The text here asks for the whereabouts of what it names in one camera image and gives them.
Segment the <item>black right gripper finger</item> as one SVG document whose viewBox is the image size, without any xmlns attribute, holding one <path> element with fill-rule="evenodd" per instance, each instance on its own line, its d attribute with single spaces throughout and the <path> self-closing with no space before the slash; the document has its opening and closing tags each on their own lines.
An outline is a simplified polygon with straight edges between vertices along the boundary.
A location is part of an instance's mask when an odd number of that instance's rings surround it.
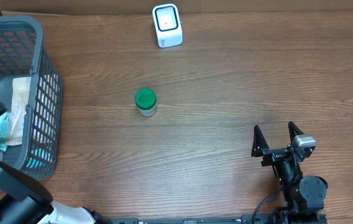
<svg viewBox="0 0 353 224">
<path fill-rule="evenodd" d="M 301 137 L 304 133 L 296 126 L 293 121 L 288 122 L 288 130 L 290 135 L 291 145 L 299 145 Z"/>
<path fill-rule="evenodd" d="M 253 150 L 269 150 L 269 146 L 262 134 L 259 125 L 254 126 Z"/>
</svg>

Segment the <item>beige plastic pouch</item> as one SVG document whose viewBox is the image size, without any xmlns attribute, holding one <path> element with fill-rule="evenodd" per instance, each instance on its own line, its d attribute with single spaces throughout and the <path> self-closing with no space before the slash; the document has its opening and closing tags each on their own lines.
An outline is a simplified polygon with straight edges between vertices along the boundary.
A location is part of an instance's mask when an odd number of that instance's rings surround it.
<svg viewBox="0 0 353 224">
<path fill-rule="evenodd" d="M 17 146 L 22 144 L 24 132 L 25 107 L 29 100 L 31 77 L 19 77 L 12 81 L 11 120 L 6 144 Z"/>
</svg>

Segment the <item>green lid jar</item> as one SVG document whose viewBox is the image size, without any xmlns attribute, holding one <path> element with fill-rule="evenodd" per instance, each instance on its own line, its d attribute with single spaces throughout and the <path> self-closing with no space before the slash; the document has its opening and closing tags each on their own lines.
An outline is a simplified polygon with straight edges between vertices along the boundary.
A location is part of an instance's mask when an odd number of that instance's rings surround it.
<svg viewBox="0 0 353 224">
<path fill-rule="evenodd" d="M 135 104 L 143 116 L 153 116 L 157 112 L 157 97 L 150 88 L 141 88 L 135 94 Z"/>
</svg>

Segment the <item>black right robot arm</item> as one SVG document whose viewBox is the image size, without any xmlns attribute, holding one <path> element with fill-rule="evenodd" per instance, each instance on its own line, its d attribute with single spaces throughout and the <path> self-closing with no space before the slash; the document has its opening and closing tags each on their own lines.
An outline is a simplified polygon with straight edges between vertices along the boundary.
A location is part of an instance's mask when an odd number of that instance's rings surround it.
<svg viewBox="0 0 353 224">
<path fill-rule="evenodd" d="M 290 143 L 281 149 L 271 149 L 258 125 L 254 126 L 252 157 L 261 157 L 261 166 L 270 166 L 280 188 L 263 199 L 255 208 L 251 223 L 327 223 L 324 208 L 328 183 L 319 176 L 304 176 L 300 163 L 316 148 L 314 137 L 302 132 L 294 122 L 288 123 Z M 258 212 L 265 202 L 279 193 L 285 199 L 284 207 L 277 207 L 268 217 L 259 220 Z"/>
</svg>

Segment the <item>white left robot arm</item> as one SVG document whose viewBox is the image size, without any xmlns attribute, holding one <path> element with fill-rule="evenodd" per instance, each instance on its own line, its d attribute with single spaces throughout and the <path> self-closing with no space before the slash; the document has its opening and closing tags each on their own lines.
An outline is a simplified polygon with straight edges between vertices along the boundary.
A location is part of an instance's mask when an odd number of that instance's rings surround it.
<svg viewBox="0 0 353 224">
<path fill-rule="evenodd" d="M 0 102 L 0 116 L 6 107 Z M 53 200 L 37 180 L 0 161 L 0 223 L 109 223 L 94 210 Z"/>
</svg>

